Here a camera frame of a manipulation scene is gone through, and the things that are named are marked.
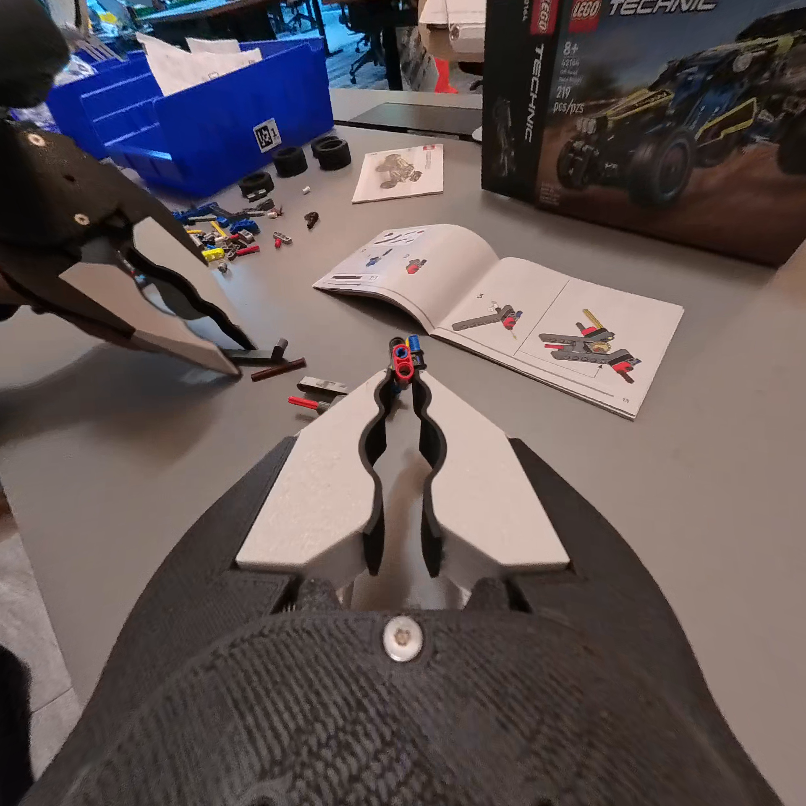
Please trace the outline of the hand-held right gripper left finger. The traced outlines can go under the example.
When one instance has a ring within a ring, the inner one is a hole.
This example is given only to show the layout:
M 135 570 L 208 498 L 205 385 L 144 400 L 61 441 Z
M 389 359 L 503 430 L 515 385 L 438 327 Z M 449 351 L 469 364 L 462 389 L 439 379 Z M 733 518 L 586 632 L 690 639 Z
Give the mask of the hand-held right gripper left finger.
M 388 447 L 387 418 L 384 369 L 297 434 L 236 555 L 238 569 L 335 589 L 379 573 L 385 506 L 375 465 Z

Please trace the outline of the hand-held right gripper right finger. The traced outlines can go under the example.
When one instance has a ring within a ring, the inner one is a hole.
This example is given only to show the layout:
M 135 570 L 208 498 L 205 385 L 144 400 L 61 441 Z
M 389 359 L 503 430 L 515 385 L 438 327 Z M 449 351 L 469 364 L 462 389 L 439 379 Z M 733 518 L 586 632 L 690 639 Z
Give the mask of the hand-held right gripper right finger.
M 567 549 L 508 434 L 428 371 L 412 383 L 418 454 L 427 473 L 421 553 L 465 606 L 483 579 L 570 569 Z

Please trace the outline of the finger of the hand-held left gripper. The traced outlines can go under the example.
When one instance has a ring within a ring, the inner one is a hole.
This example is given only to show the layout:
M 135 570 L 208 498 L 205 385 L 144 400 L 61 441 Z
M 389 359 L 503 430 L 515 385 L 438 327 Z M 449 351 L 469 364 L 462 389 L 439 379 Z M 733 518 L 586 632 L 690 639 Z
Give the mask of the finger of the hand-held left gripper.
M 165 354 L 226 377 L 243 375 L 217 345 L 193 332 L 185 320 L 164 305 L 156 305 L 120 267 L 79 263 L 63 272 L 60 279 L 128 326 L 128 340 L 136 348 Z
M 136 275 L 156 287 L 167 312 L 186 324 L 210 320 L 226 343 L 256 349 L 217 275 L 193 243 L 186 244 L 148 217 L 131 226 L 117 251 Z

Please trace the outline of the black angled lego beam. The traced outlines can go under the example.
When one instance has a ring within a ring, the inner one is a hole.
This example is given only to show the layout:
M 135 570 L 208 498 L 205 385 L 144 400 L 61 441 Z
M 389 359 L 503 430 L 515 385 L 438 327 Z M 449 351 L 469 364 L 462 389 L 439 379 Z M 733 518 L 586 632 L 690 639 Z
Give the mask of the black angled lego beam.
M 279 338 L 270 350 L 221 348 L 222 353 L 238 367 L 270 367 L 285 362 L 286 338 Z

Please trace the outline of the small red blue lego assembly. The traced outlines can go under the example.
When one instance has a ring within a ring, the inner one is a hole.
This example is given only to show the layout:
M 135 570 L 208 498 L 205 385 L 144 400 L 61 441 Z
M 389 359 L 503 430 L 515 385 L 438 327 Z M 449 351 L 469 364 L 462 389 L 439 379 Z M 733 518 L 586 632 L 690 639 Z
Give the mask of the small red blue lego assembly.
M 427 369 L 427 362 L 417 335 L 391 339 L 389 355 L 389 368 L 393 374 L 392 395 L 398 397 L 412 384 L 419 372 Z

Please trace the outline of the pile of small lego pieces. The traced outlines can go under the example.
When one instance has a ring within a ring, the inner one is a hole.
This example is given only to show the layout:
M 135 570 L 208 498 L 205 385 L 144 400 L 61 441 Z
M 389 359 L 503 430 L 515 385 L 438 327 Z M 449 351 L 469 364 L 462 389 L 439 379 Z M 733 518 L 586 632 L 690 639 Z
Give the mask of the pile of small lego pieces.
M 265 198 L 254 207 L 237 211 L 208 202 L 174 209 L 172 213 L 207 265 L 227 274 L 237 259 L 260 253 L 260 237 L 268 232 L 269 222 L 282 217 L 285 211 L 271 198 Z

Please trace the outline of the brown lego axle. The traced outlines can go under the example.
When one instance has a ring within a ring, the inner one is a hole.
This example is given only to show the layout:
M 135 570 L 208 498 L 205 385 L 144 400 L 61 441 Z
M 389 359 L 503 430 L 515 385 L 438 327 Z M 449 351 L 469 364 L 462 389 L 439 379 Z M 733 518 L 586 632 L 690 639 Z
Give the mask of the brown lego axle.
M 301 370 L 307 367 L 307 361 L 305 358 L 298 358 L 289 361 L 283 361 L 278 364 L 274 364 L 269 366 L 265 369 L 261 369 L 259 371 L 253 372 L 251 374 L 251 381 L 252 382 L 260 382 L 265 379 L 270 379 L 274 377 L 279 377 L 290 372 L 294 372 L 297 370 Z

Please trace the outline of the lego set cardboard box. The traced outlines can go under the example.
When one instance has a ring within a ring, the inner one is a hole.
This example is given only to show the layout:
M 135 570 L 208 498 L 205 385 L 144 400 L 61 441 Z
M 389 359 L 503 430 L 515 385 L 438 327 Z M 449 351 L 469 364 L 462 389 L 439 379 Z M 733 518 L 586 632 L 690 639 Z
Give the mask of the lego set cardboard box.
M 781 267 L 805 238 L 805 6 L 487 2 L 481 186 Z

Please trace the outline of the blue plastic bin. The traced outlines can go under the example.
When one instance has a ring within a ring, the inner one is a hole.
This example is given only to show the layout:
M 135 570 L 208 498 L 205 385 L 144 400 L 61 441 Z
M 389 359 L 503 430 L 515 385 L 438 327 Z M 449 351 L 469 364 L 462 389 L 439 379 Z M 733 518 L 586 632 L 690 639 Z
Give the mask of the blue plastic bin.
M 258 43 L 254 65 L 156 99 L 155 123 L 106 145 L 116 166 L 150 186 L 216 194 L 268 165 L 278 147 L 303 147 L 332 129 L 320 37 Z
M 152 103 L 162 93 L 143 50 L 91 68 L 91 75 L 55 86 L 47 107 L 61 134 L 102 160 L 108 156 L 107 144 L 155 123 Z

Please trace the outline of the white paper sheets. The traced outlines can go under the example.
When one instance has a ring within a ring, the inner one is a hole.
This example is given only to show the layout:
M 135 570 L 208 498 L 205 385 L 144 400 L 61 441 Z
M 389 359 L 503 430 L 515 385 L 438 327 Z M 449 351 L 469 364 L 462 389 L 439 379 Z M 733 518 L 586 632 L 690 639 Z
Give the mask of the white paper sheets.
M 143 46 L 148 67 L 164 96 L 234 73 L 263 58 L 257 47 L 243 51 L 235 39 L 188 37 L 188 51 L 143 33 L 138 33 L 136 40 Z

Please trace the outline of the open instruction booklet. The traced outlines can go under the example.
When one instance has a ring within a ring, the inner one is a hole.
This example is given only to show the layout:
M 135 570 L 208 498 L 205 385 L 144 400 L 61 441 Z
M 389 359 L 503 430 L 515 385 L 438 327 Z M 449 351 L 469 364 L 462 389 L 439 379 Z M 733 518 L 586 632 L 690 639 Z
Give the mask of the open instruction booklet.
M 430 337 L 629 420 L 683 317 L 665 301 L 500 258 L 446 224 L 383 230 L 313 288 L 387 302 Z

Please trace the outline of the small car picture leaflet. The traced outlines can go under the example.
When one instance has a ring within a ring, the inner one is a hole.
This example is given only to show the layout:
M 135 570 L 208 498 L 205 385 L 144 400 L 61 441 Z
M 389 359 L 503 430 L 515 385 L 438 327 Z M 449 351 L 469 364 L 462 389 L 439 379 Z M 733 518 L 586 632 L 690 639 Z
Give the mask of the small car picture leaflet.
M 364 156 L 352 204 L 432 196 L 444 191 L 444 146 L 428 144 Z

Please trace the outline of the black flat desk panel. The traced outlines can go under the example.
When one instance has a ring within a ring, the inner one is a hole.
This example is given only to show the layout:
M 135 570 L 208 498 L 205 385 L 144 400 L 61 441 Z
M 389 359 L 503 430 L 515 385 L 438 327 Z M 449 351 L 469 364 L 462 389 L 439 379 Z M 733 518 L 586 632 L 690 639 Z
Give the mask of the black flat desk panel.
M 482 110 L 385 102 L 340 124 L 377 131 L 472 140 L 474 132 L 482 126 Z

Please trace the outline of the person's black upper body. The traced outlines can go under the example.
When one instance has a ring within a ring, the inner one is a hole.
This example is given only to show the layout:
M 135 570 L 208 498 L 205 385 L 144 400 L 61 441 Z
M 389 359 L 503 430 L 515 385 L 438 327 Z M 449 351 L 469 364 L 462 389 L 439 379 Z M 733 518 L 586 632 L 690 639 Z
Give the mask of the person's black upper body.
M 34 783 L 31 755 L 31 675 L 1 646 L 1 805 L 17 805 Z

